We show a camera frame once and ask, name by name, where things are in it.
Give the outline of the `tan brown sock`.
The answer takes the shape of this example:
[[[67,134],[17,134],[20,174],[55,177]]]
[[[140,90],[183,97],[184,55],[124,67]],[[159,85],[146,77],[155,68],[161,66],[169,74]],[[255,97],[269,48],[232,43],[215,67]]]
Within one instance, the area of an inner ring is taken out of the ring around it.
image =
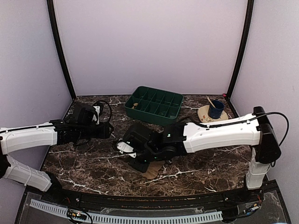
[[[158,176],[159,170],[165,164],[164,161],[155,161],[151,162],[148,166],[148,169],[145,173],[142,173],[142,177],[145,177],[148,180],[155,179]]]

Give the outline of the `green compartment tray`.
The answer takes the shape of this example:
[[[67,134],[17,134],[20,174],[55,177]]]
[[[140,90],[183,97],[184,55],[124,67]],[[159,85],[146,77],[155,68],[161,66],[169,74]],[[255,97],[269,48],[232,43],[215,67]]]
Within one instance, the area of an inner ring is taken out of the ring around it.
[[[166,126],[177,121],[184,96],[179,93],[139,86],[125,103],[127,116],[151,124]]]

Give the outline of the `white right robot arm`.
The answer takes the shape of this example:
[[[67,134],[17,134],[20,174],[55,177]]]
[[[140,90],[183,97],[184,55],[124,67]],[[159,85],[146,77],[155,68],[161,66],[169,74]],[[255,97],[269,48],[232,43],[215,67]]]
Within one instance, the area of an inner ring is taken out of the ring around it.
[[[217,147],[252,146],[246,186],[238,193],[238,198],[247,203],[256,196],[256,189],[262,186],[271,163],[281,156],[268,116],[257,106],[253,113],[235,119],[210,123],[180,121],[166,126],[160,133],[136,123],[127,130],[118,149],[133,158],[131,167],[144,173],[153,161],[171,161],[177,156]]]

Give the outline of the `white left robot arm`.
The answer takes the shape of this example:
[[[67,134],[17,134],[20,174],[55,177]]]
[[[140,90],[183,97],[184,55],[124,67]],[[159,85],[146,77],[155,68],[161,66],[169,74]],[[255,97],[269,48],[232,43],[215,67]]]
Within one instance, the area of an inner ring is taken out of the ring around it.
[[[80,140],[108,139],[114,128],[109,122],[92,122],[89,125],[67,124],[51,120],[36,126],[2,128],[0,130],[0,176],[25,186],[47,192],[55,203],[63,203],[66,193],[54,174],[24,165],[10,153],[39,146],[78,144]]]

